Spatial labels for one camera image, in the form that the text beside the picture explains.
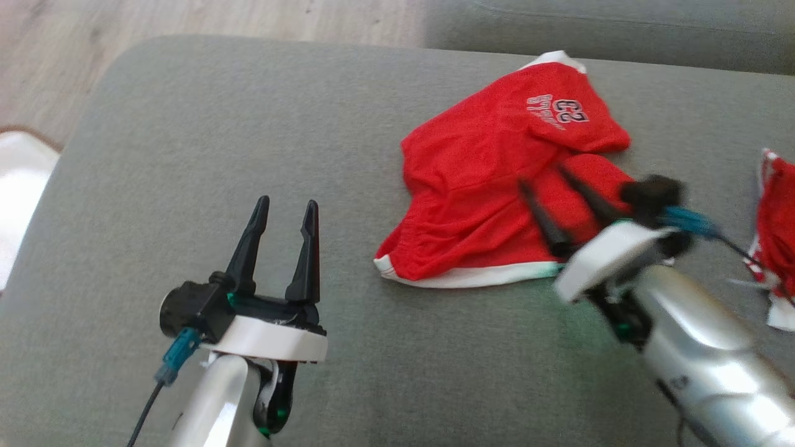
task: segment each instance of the black cable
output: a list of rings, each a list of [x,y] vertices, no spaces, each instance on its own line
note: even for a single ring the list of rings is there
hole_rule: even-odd
[[[677,425],[677,447],[684,447],[684,417],[679,417]]]
[[[736,243],[733,243],[733,242],[732,242],[731,240],[729,240],[729,238],[728,238],[728,237],[726,237],[725,235],[719,235],[719,236],[717,237],[717,239],[718,239],[720,242],[722,242],[722,243],[726,244],[726,246],[727,246],[727,247],[729,247],[729,248],[731,248],[732,250],[736,251],[736,252],[737,252],[737,253],[738,253],[740,256],[742,256],[742,257],[743,257],[743,259],[748,259],[748,261],[749,261],[750,263],[752,263],[752,264],[756,265],[756,266],[757,266],[757,267],[759,267],[760,269],[763,269],[763,270],[765,269],[765,266],[763,266],[761,262],[759,262],[759,261],[757,261],[756,259],[752,258],[752,257],[751,257],[751,256],[750,256],[748,253],[746,253],[746,252],[745,252],[745,251],[744,251],[742,248],[740,248],[740,247],[739,247],[739,245],[737,245]]]
[[[149,415],[149,410],[152,410],[152,405],[154,404],[154,399],[157,398],[157,395],[160,394],[160,390],[163,389],[165,383],[162,381],[157,382],[157,385],[154,387],[154,391],[152,391],[152,395],[149,397],[149,401],[144,406],[144,410],[141,412],[141,417],[138,418],[138,424],[135,425],[135,429],[133,430],[132,436],[130,436],[130,441],[127,442],[127,447],[133,447],[135,445],[135,441],[138,439],[138,435],[141,433],[141,427],[144,426],[144,421],[146,420],[146,416]]]

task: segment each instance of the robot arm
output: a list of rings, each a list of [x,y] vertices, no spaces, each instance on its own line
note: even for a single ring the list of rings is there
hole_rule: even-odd
[[[206,284],[185,282],[166,295],[160,326],[176,337],[189,328],[210,351],[204,377],[172,433],[173,447],[265,447],[287,422],[299,363],[325,360],[320,326],[318,207],[309,201],[293,281],[285,298],[255,294],[253,280],[269,200],[251,215],[226,272]]]
[[[758,353],[736,315],[692,279],[660,265],[689,246],[676,228],[655,224],[665,206],[678,205],[673,187],[678,185],[663,177],[634,184],[625,201],[633,205],[635,220],[605,221],[613,224],[574,251],[556,291],[565,303],[591,301],[618,339],[634,345],[661,392],[704,444],[793,446],[793,388]],[[610,207],[606,201],[583,196],[597,216],[615,216],[615,210],[603,212]],[[537,215],[537,204],[528,201]],[[545,234],[550,231],[541,221],[548,218],[537,217]]]

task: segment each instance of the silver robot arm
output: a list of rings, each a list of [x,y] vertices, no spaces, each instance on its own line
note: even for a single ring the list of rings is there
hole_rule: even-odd
[[[618,222],[580,248],[556,280],[563,302],[587,299],[710,447],[795,445],[795,392],[740,320],[707,290],[659,264],[672,229]]]
[[[604,229],[582,247],[520,181],[550,253],[567,259],[555,289],[565,303],[590,301],[617,338],[632,344],[661,392],[710,447],[795,446],[795,392],[740,320],[692,279],[661,265],[692,235],[725,239],[703,216],[678,208],[682,185],[661,176],[628,182],[631,219],[561,169]]]
[[[212,361],[176,422],[169,445],[269,447],[270,439],[254,422],[267,413],[258,398],[261,379],[259,368],[241,356]]]
[[[646,366],[704,444],[795,445],[793,389],[737,316],[667,266],[643,269],[628,295],[651,320]]]

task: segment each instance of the white object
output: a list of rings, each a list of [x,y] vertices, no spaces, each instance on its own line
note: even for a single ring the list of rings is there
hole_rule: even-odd
[[[770,293],[770,303],[767,324],[782,331],[795,331],[795,306],[774,293]]]
[[[612,224],[580,248],[555,280],[558,297],[567,304],[648,251],[668,228],[651,230],[632,221]]]
[[[373,259],[381,276],[414,287],[427,289],[466,289],[469,287],[498,286],[526,279],[549,278],[560,271],[562,264],[555,261],[520,262],[506,266],[456,267],[433,278],[411,281],[395,272],[389,255]]]
[[[326,360],[328,340],[303,329],[236,315],[218,344],[202,347],[255,359],[322,362]]]
[[[578,72],[580,72],[582,74],[587,73],[587,71],[585,69],[585,65],[582,65],[580,62],[578,62],[576,60],[573,60],[563,50],[545,52],[544,54],[542,54],[539,57],[535,58],[533,60],[533,62],[530,62],[529,64],[525,65],[522,68],[519,68],[519,70],[523,70],[523,69],[531,67],[533,65],[548,64],[550,62],[557,62],[559,64],[568,65],[569,67],[574,68],[575,70],[577,70]]]
[[[57,162],[58,153],[27,132],[0,134],[0,290]]]

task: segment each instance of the white trim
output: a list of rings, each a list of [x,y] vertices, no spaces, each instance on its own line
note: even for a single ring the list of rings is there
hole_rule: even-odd
[[[557,62],[558,64],[567,65],[571,68],[574,68],[575,70],[577,70],[582,74],[586,73],[585,65],[582,65],[580,62],[573,60],[563,50],[545,52],[544,54],[534,59],[533,62],[530,62],[529,64],[525,65],[522,68],[519,68],[519,70],[524,70],[525,68],[528,68],[532,65],[549,64],[550,62]]]
[[[765,193],[765,187],[767,186],[767,181],[770,179],[770,176],[773,175],[773,168],[772,164],[778,155],[770,149],[763,148],[762,149],[762,160],[759,162],[758,169],[756,170],[756,178],[759,182],[759,197],[762,198],[762,195]]]
[[[303,329],[235,315],[218,344],[202,344],[202,348],[255,359],[322,362],[328,340]]]
[[[563,264],[554,261],[520,262],[505,266],[458,267],[433,278],[410,281],[395,273],[389,255],[373,259],[373,263],[386,279],[427,289],[467,289],[471,287],[498,286],[526,279],[555,276]]]

